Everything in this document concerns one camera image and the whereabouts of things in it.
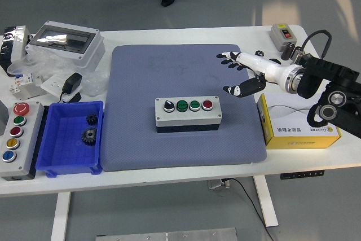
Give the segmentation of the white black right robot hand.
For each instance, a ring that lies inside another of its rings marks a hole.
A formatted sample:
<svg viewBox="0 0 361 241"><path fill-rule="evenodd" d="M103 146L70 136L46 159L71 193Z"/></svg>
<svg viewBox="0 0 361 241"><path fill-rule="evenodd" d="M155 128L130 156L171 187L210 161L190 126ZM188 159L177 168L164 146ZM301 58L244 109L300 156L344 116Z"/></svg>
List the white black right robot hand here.
<svg viewBox="0 0 361 241"><path fill-rule="evenodd" d="M272 60L252 55L246 52L223 52L217 55L222 59L222 64L227 64L229 68L237 68L239 71L246 68L254 72L254 77L239 85L224 86L224 91L238 98L247 97L262 91L266 84L277 84L288 93L294 94L292 80L295 77L297 67L295 65L281 65Z"/></svg>

